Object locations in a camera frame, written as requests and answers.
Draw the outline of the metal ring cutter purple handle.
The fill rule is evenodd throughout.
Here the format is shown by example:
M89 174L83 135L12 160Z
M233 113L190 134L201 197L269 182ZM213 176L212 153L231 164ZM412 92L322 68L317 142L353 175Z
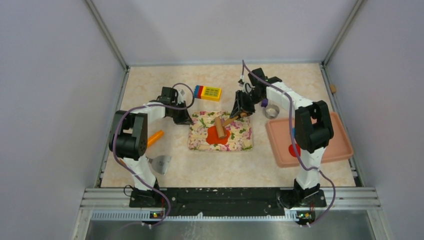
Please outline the metal ring cutter purple handle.
M280 109L277 105L271 104L268 99L261 101L260 106L262 107L263 115L270 120L276 119L280 114Z

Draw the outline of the wooden dough roller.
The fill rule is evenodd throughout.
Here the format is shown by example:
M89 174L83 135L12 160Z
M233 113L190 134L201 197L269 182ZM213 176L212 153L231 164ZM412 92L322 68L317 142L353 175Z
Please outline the wooden dough roller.
M240 115L235 117L227 118L226 120L222 121L222 118L220 116L217 116L214 119L214 126L216 128L216 133L219 139L224 139L226 137L226 129L225 126L229 125L230 123L234 122L237 119L241 119L247 116L247 113L242 112Z

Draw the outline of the floral cutting board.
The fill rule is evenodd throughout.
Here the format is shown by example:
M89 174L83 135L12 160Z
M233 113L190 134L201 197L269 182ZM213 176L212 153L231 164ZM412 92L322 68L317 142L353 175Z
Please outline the floral cutting board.
M195 111L191 114L193 125L189 127L188 149L198 152L243 152L253 148L253 128L249 117L236 119L226 125L226 137L220 142L209 143L208 129L215 124L215 118L224 122L230 116L228 111Z

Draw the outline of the red dough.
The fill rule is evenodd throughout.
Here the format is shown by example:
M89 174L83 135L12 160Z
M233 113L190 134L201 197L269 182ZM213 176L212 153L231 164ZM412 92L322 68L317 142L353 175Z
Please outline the red dough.
M207 129L206 142L210 145L225 145L228 143L231 132L228 129L224 129L225 137L219 138L217 127L214 125Z

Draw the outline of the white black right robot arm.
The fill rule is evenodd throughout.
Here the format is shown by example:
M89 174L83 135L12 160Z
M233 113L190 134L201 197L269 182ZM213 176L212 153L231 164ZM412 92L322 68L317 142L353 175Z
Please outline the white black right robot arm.
M248 71L250 90L238 90L230 118L242 119L255 113L255 106L267 99L289 113L289 136L300 170L292 197L306 199L320 190L320 165L334 129L328 104L310 100L283 83L267 77L261 68Z

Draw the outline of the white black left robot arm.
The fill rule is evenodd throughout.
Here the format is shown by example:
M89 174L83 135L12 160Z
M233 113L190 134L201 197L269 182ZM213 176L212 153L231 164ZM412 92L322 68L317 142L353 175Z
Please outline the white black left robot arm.
M115 112L108 147L115 161L133 177L133 198L154 201L160 196L155 187L157 178L146 157L149 124L169 117L176 125L192 125L194 122L188 112L190 107L184 99L183 91L163 87L156 99L129 110Z

